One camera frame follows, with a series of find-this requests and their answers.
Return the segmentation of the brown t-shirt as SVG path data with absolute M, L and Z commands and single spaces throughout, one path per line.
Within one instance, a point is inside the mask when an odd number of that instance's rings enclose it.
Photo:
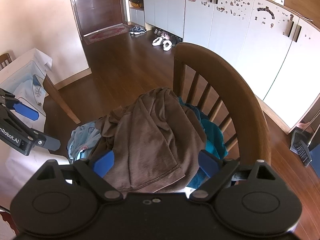
M 112 151 L 103 179 L 122 193 L 176 192 L 199 169 L 206 135 L 195 113 L 169 88 L 156 88 L 97 120 L 101 138 L 90 158 Z

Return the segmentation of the wooden chair with clothes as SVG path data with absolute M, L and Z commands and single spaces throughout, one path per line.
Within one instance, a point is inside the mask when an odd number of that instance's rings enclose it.
M 241 75 L 213 51 L 182 42 L 176 45 L 174 53 L 173 91 L 177 96 L 183 94 L 187 67 L 195 71 L 187 102 L 192 102 L 198 79 L 202 76 L 207 85 L 198 108 L 203 109 L 211 89 L 219 97 L 208 114 L 209 119 L 214 120 L 222 105 L 227 108 L 228 115 L 219 126 L 221 131 L 225 131 L 229 124 L 234 125 L 235 135 L 226 142 L 227 149 L 238 145 L 241 164 L 250 165 L 258 159 L 270 164 L 271 146 L 267 122 L 258 99 Z

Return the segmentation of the teal garment on chair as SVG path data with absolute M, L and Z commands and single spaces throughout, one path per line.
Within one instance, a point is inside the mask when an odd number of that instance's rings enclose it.
M 223 133 L 221 132 L 219 127 L 211 122 L 208 116 L 206 116 L 197 107 L 189 103 L 184 103 L 181 97 L 179 97 L 178 99 L 180 105 L 190 108 L 199 120 L 201 127 L 203 128 L 204 133 L 207 137 L 205 150 L 219 159 L 223 159 L 225 156 L 227 156 L 228 151 L 225 147 Z

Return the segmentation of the light blue garment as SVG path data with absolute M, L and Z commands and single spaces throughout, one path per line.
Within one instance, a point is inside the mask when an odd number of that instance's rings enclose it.
M 101 134 L 95 127 L 95 121 L 78 126 L 71 132 L 67 144 L 69 161 L 74 163 L 79 159 L 88 159 L 100 138 Z

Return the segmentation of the dustpan and brush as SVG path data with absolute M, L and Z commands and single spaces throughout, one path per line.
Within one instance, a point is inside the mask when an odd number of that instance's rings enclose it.
M 319 127 L 313 132 L 309 133 L 296 127 L 291 134 L 290 151 L 298 155 L 305 167 L 312 162 L 311 150 L 309 147 L 312 141 L 316 138 L 319 132 Z

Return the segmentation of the red door mat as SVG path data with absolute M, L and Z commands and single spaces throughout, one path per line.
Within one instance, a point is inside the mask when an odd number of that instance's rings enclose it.
M 87 36 L 83 37 L 83 40 L 87 45 L 93 44 L 95 42 L 99 42 L 102 40 L 105 40 L 110 37 L 114 37 L 120 34 L 128 33 L 130 30 L 130 27 L 125 24 L 119 24 L 115 25 L 113 27 L 109 27 L 100 31 L 97 31 L 95 33 L 89 34 Z

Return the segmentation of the dark wooden door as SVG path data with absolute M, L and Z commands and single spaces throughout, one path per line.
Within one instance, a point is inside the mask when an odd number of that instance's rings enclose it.
M 126 23 L 125 0 L 71 0 L 80 37 Z

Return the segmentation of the white slippers pair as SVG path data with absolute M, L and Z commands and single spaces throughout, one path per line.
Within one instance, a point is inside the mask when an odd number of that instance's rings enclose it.
M 155 38 L 152 41 L 152 45 L 154 47 L 162 46 L 164 51 L 169 51 L 173 47 L 173 44 L 172 44 L 172 42 L 170 40 L 166 40 L 166 39 L 163 39 L 161 37 Z

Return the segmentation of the white cabinet row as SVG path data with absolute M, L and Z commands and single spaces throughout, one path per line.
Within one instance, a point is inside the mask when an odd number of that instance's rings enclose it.
M 269 0 L 144 0 L 145 22 L 225 59 L 290 133 L 319 99 L 319 29 Z

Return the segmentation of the blue sneakers pair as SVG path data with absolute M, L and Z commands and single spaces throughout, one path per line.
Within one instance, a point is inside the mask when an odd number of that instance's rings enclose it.
M 146 29 L 140 25 L 135 25 L 133 28 L 130 29 L 129 33 L 131 35 L 140 35 L 146 33 Z

